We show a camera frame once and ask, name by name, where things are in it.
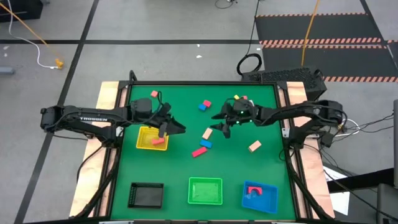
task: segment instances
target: beige block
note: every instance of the beige block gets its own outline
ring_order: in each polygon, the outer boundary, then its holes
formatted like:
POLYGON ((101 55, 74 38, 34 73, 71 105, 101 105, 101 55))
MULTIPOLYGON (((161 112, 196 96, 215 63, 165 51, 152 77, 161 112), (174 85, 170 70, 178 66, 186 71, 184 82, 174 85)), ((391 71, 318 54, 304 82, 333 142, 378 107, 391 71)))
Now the beige block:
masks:
POLYGON ((202 138, 207 140, 210 137, 212 132, 213 132, 213 130, 211 128, 207 128, 205 133, 203 134, 202 138))
POLYGON ((260 146, 261 146, 261 143, 257 140, 253 144, 251 144, 251 146, 249 146, 249 150, 251 152, 254 152, 260 146))

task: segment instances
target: wooden table frame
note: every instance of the wooden table frame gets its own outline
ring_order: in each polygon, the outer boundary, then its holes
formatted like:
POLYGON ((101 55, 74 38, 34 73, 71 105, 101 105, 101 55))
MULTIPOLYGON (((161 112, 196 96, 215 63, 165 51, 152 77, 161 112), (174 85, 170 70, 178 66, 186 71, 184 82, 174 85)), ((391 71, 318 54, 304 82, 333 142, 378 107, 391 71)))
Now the wooden table frame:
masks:
MULTIPOLYGON (((126 96, 130 94, 127 92, 127 84, 128 82, 103 82, 99 91, 96 108, 113 109, 115 106, 124 106, 126 96)), ((288 82, 287 89, 279 89, 278 93, 281 106, 293 105, 307 100, 305 89, 301 82, 288 82)), ((309 118, 300 117, 293 119, 293 121, 290 120, 290 122, 289 120, 285 120, 283 121, 283 124, 286 128, 288 128, 293 122, 296 126, 301 126, 308 120, 309 118)), ((108 125, 106 123, 99 122, 93 122, 93 124, 97 126, 108 125)), ((318 149, 318 144, 315 139, 306 139, 305 144, 318 149)), ((324 211, 326 211, 327 214, 329 214, 329 216, 334 217, 335 215, 323 171, 322 159, 319 152, 309 146, 305 146, 303 149, 295 153, 295 155, 292 156, 292 163, 300 176, 305 176, 307 189, 313 195, 318 204, 324 209, 324 211)), ((100 142, 97 139, 88 140, 83 159, 88 157, 98 147, 100 147, 100 142)), ((100 150, 83 166, 77 183, 75 196, 73 198, 70 216, 74 216, 79 213, 90 201, 92 195, 97 191, 101 180, 112 167, 115 154, 116 149, 100 150)), ((90 213, 91 217, 109 215, 108 202, 112 201, 109 197, 113 196, 112 194, 110 195, 109 192, 112 187, 114 187, 112 184, 108 185, 102 199, 99 204, 97 204, 99 206, 96 206, 93 212, 90 213)), ((318 218, 317 214, 310 209, 308 203, 304 200, 303 194, 297 185, 292 187, 292 194, 297 198, 297 201, 294 202, 295 207, 298 208, 296 211, 297 217, 318 218)))

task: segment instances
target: red block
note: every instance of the red block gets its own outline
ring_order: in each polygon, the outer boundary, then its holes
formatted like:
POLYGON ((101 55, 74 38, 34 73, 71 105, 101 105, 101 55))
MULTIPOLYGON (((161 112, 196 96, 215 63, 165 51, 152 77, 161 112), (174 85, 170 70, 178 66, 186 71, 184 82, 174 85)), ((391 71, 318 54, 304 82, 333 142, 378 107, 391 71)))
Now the red block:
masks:
POLYGON ((262 195, 262 188, 261 187, 248 187, 248 194, 255 190, 257 194, 262 195))
POLYGON ((157 96, 157 91, 152 91, 152 93, 150 94, 151 97, 156 97, 157 96))
POLYGON ((201 147, 200 149, 194 151, 192 153, 192 156, 195 158, 196 156, 200 156, 200 155, 202 155, 205 152, 207 152, 207 148, 206 147, 201 147))
POLYGON ((204 100, 203 104, 204 104, 207 108, 209 108, 210 105, 211 105, 211 102, 208 101, 208 100, 204 100))
POLYGON ((160 139, 152 139, 152 144, 156 146, 157 144, 162 144, 164 142, 164 138, 160 139))

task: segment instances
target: white paper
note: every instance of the white paper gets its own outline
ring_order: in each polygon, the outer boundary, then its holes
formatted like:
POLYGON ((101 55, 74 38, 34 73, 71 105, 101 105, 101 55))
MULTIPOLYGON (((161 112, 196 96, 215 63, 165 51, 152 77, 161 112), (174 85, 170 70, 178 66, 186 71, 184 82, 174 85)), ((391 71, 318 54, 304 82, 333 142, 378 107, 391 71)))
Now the white paper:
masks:
MULTIPOLYGON (((347 176, 340 174, 332 169, 323 167, 323 170, 327 172, 335 180, 345 178, 347 176)), ((332 180, 328 175, 325 174, 326 181, 332 180)), ((348 205, 349 205, 349 192, 333 193, 330 194, 331 204, 334 211, 340 212, 344 215, 348 215, 348 205)))

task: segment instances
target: white cable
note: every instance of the white cable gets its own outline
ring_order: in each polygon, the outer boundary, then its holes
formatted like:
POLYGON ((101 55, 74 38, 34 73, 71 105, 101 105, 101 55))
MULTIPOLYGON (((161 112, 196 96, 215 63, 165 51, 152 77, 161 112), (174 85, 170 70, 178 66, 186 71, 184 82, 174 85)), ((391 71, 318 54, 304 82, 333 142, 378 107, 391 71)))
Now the white cable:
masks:
MULTIPOLYGON (((10 2, 10 0, 7 0, 8 1, 8 8, 10 9, 10 11, 12 12, 12 8, 11 8, 11 2, 10 2)), ((31 41, 29 41, 29 40, 27 40, 27 39, 23 39, 22 37, 16 37, 16 36, 14 36, 12 33, 11 33, 11 27, 12 27, 12 22, 13 22, 13 15, 12 14, 10 14, 11 15, 11 18, 10 18, 10 26, 8 27, 8 33, 10 33, 10 35, 13 37, 13 38, 17 38, 17 39, 20 39, 20 40, 24 40, 24 41, 26 41, 26 42, 28 42, 28 43, 30 43, 30 44, 33 44, 34 46, 36 46, 36 48, 37 48, 37 64, 39 64, 41 67, 43 67, 43 68, 50 68, 50 69, 55 69, 55 68, 57 68, 57 67, 55 67, 55 66, 45 66, 45 65, 42 65, 40 62, 39 62, 39 59, 40 59, 40 48, 39 48, 39 46, 37 45, 37 44, 35 44, 35 43, 33 43, 33 42, 31 42, 31 41)))
POLYGON ((352 119, 347 119, 347 121, 351 121, 352 123, 355 124, 355 126, 356 126, 356 132, 354 132, 354 133, 346 133, 346 134, 338 134, 338 135, 336 135, 335 137, 343 137, 343 136, 349 136, 349 135, 354 135, 354 134, 358 134, 358 133, 359 133, 359 130, 361 130, 361 128, 359 127, 359 125, 358 125, 355 121, 353 121, 352 119))

